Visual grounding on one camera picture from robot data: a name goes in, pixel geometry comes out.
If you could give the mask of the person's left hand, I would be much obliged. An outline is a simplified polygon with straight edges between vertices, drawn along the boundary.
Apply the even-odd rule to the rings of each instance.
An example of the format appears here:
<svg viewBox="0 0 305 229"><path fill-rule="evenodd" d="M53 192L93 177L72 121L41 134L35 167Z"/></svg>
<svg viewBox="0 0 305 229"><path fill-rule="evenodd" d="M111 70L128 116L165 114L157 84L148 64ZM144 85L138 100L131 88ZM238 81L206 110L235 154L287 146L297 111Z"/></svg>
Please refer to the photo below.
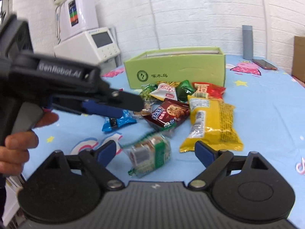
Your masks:
<svg viewBox="0 0 305 229"><path fill-rule="evenodd" d="M24 164L30 159L28 150L36 148L38 144L38 136L33 130L7 136L5 145L1 146L1 174L20 175Z"/></svg>

